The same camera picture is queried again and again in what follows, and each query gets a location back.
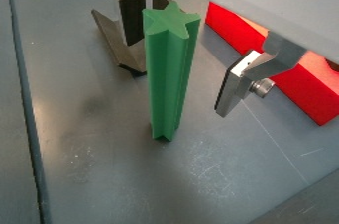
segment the red block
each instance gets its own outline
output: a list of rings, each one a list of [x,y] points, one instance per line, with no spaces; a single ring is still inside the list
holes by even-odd
[[[214,3],[206,22],[242,55],[249,50],[262,53],[266,28]],[[323,56],[309,52],[293,70],[271,79],[318,125],[339,115],[339,72],[331,69]]]

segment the gray floor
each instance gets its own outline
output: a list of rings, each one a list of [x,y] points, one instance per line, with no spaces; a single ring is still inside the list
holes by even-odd
[[[0,222],[40,223],[10,0],[0,0]]]
[[[218,116],[239,55],[207,26],[182,125],[158,142],[147,78],[114,66],[91,17],[114,18],[110,0],[14,3],[52,223],[249,223],[339,168],[339,119],[319,127],[278,89]]]

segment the green plastic prism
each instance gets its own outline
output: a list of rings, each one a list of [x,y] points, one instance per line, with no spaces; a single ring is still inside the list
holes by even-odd
[[[143,10],[154,139],[171,141],[181,125],[199,25],[201,16],[185,13],[177,2]]]

